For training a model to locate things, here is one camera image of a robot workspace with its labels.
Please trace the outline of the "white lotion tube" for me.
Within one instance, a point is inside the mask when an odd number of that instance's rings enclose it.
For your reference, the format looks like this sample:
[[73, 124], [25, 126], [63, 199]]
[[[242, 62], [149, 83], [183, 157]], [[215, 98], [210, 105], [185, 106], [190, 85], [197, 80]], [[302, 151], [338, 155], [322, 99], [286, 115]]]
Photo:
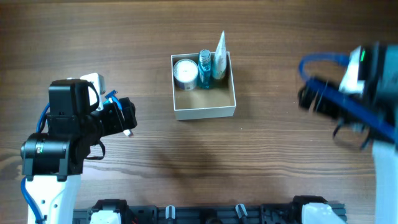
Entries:
[[212, 77], [215, 80], [222, 80], [225, 76], [227, 66], [226, 59], [226, 41], [224, 31], [221, 33], [220, 40], [218, 42], [212, 65]]

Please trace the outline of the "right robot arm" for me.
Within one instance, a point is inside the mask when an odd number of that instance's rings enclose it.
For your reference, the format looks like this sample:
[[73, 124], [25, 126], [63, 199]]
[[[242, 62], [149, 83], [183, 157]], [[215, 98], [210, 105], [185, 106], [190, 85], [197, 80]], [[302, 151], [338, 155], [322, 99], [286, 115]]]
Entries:
[[[345, 67], [340, 83], [307, 73], [306, 65], [330, 61]], [[349, 125], [367, 129], [361, 149], [371, 147], [376, 173], [375, 223], [397, 223], [397, 45], [360, 45], [349, 55], [312, 53], [304, 56], [298, 73], [304, 86], [298, 104], [337, 120], [334, 130]]]

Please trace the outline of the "blue mouthwash bottle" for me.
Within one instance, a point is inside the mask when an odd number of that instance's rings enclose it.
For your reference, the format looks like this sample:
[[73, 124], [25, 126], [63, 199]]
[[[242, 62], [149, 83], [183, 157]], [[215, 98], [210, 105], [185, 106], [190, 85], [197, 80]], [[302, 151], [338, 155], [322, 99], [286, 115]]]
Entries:
[[203, 49], [198, 56], [198, 82], [202, 89], [210, 88], [211, 68], [211, 52], [208, 49]]

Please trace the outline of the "cotton swab tub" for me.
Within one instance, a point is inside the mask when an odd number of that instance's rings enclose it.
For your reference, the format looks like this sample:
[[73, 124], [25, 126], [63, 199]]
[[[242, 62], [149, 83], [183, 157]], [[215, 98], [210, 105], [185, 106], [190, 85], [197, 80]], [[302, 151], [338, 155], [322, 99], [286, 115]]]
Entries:
[[181, 59], [173, 67], [176, 85], [182, 90], [193, 90], [197, 87], [198, 66], [190, 59]]

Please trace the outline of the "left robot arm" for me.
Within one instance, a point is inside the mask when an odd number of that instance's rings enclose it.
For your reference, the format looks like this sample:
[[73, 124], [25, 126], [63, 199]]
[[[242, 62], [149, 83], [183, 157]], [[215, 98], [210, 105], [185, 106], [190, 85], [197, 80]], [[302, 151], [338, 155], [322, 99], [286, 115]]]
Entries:
[[100, 94], [82, 79], [56, 80], [49, 86], [49, 105], [36, 132], [21, 147], [21, 192], [28, 208], [28, 223], [71, 223], [91, 146], [105, 146], [101, 138], [137, 126], [136, 108], [129, 98], [114, 99], [99, 110]]

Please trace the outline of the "blue disposable razor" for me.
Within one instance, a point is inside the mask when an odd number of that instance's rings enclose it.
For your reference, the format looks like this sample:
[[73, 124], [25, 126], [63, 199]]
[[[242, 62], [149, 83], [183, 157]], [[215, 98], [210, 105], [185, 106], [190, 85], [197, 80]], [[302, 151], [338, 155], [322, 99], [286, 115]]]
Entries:
[[105, 102], [103, 103], [105, 104], [109, 104], [109, 103], [116, 103], [116, 105], [118, 106], [118, 108], [121, 110], [122, 109], [122, 105], [120, 103], [120, 101], [118, 100], [118, 98], [116, 97], [117, 91], [116, 90], [112, 90], [110, 91], [108, 94], [105, 95]]

